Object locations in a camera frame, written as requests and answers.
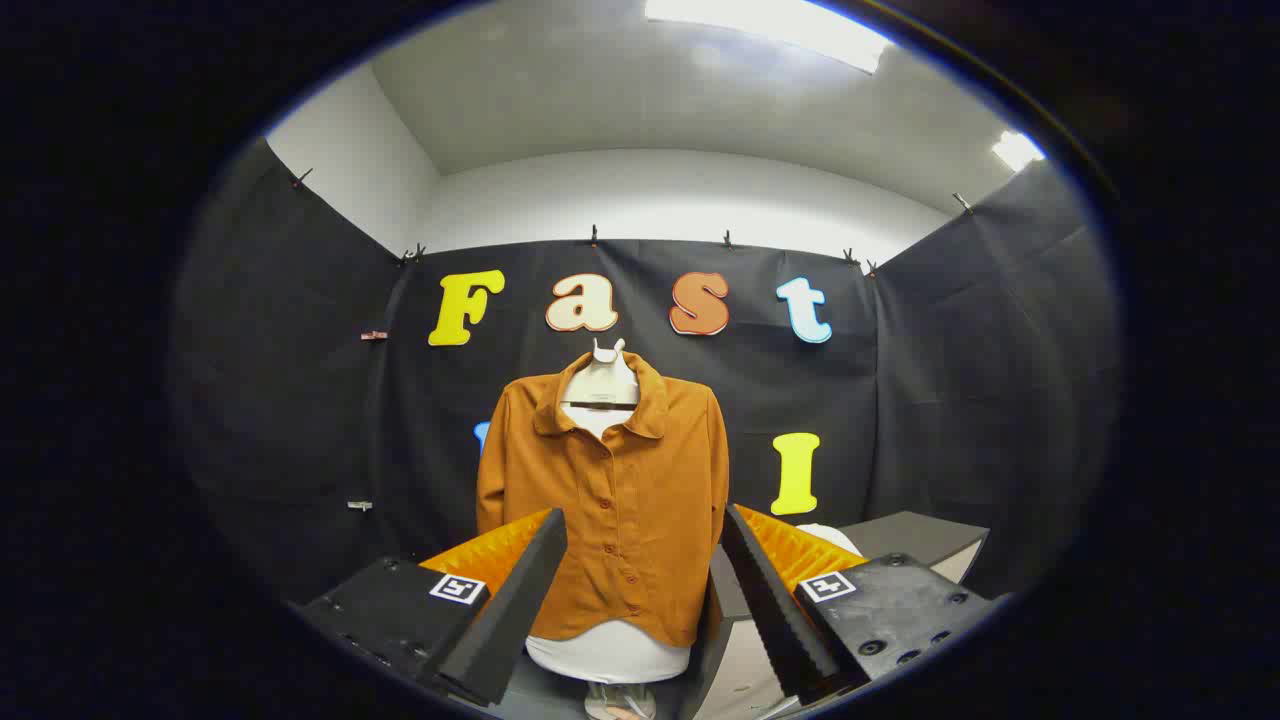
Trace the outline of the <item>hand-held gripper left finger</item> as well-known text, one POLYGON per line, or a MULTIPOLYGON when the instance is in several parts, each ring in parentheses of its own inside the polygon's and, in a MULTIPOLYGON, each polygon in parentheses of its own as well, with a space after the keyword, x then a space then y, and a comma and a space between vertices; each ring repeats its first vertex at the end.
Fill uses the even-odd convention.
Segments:
POLYGON ((426 560, 383 556, 292 605, 330 643, 402 685, 499 703, 568 547, 536 511, 426 560))

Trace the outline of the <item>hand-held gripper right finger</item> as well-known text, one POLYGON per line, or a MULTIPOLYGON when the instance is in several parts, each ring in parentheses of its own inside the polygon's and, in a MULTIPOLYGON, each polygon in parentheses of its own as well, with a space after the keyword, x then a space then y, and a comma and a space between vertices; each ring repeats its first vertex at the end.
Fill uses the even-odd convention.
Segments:
POLYGON ((923 664, 996 606, 909 553, 865 559, 740 503, 722 546, 781 689, 803 706, 923 664))

